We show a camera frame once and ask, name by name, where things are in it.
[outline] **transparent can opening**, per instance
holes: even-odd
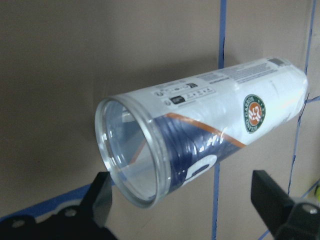
[[[157,158],[143,114],[134,114],[114,99],[102,101],[95,116],[95,131],[103,162],[128,200],[139,207],[150,207],[166,194],[159,189]]]

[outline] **orange stripe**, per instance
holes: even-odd
[[[147,141],[146,139],[144,139],[142,141],[142,143],[140,144],[140,146],[138,147],[138,149],[136,150],[135,154],[133,155],[131,161],[129,164],[134,164],[138,158],[138,156],[140,155],[140,153],[142,152],[142,149],[144,148],[144,146],[146,145]]]
[[[204,124],[200,121],[197,121],[197,120],[194,120],[192,118],[189,118],[189,117],[186,117],[186,116],[183,116],[183,115],[179,115],[179,114],[176,114],[176,113],[173,113],[173,112],[170,112],[168,114],[166,114],[167,117],[169,118],[172,118],[172,119],[178,119],[182,122],[185,122],[185,123],[188,123],[188,124],[191,124],[197,128],[200,128],[200,129],[203,129],[209,133],[212,133],[212,134],[215,134],[215,135],[218,135],[218,136],[221,136],[223,134],[223,138],[226,139],[228,142],[232,143],[233,145],[237,146],[238,148],[243,148],[245,147],[246,145],[243,144],[242,142],[238,141],[237,139],[233,138],[232,136],[229,136],[225,133],[223,133],[222,131],[212,127],[212,126],[209,126],[207,124]]]

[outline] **blue tape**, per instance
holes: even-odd
[[[270,231],[269,230],[267,230],[267,231],[265,231],[259,238],[258,238],[258,240],[262,240],[262,239],[264,239],[265,238],[265,236],[267,236],[268,234],[270,233]]]
[[[307,99],[306,103],[309,104],[309,103],[316,102],[316,101],[320,101],[320,96],[316,96],[312,99]]]
[[[218,55],[219,69],[223,69],[225,67],[226,20],[227,20],[227,0],[220,0],[219,55]],[[220,178],[220,163],[218,162],[214,166],[212,240],[217,239],[219,178]]]
[[[309,55],[310,55],[311,39],[312,39],[312,29],[313,29],[313,26],[314,26],[316,4],[317,4],[317,0],[313,0],[312,10],[311,10],[311,20],[310,20],[310,28],[309,28],[308,45],[307,45],[307,48],[306,48],[306,55],[305,55],[305,65],[304,65],[304,73],[305,74],[307,74],[307,71],[308,71],[308,63],[309,63]]]
[[[213,213],[212,213],[212,240],[217,239],[218,229],[218,199],[219,199],[219,178],[220,178],[220,163],[214,166],[214,184],[213,184]]]
[[[305,198],[319,183],[320,178],[304,193],[302,194],[301,198]]]
[[[310,56],[310,48],[311,48],[311,39],[312,39],[312,29],[314,26],[314,18],[315,18],[315,11],[316,11],[316,4],[317,0],[313,0],[312,4],[312,10],[311,10],[311,20],[310,20],[310,28],[309,28],[309,36],[308,36],[308,44],[306,48],[306,56],[305,56],[305,66],[304,66],[304,73],[307,74],[308,71],[308,63],[309,63],[309,56]],[[302,114],[305,110],[306,104],[310,102],[314,102],[318,100],[318,97],[312,99],[311,101],[308,101],[308,97],[306,98],[306,101],[304,102],[304,107],[302,110],[302,113],[299,116],[297,126],[296,126],[296,132],[295,132],[295,141],[294,141],[294,148],[293,148],[293,156],[292,156],[292,162],[291,162],[291,170],[290,170],[290,177],[289,177],[289,183],[288,183],[288,195],[290,194],[290,187],[292,183],[292,176],[293,171],[295,167],[295,161],[297,156],[297,147],[298,147],[298,138],[299,138],[299,132],[300,132],[300,124],[301,124],[301,118]]]
[[[225,40],[226,40],[227,0],[220,1],[220,27],[219,27],[219,55],[218,68],[225,67]]]

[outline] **roland garros logo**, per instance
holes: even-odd
[[[266,116],[264,102],[256,95],[248,95],[243,102],[243,116],[246,130],[252,134],[260,128]]]

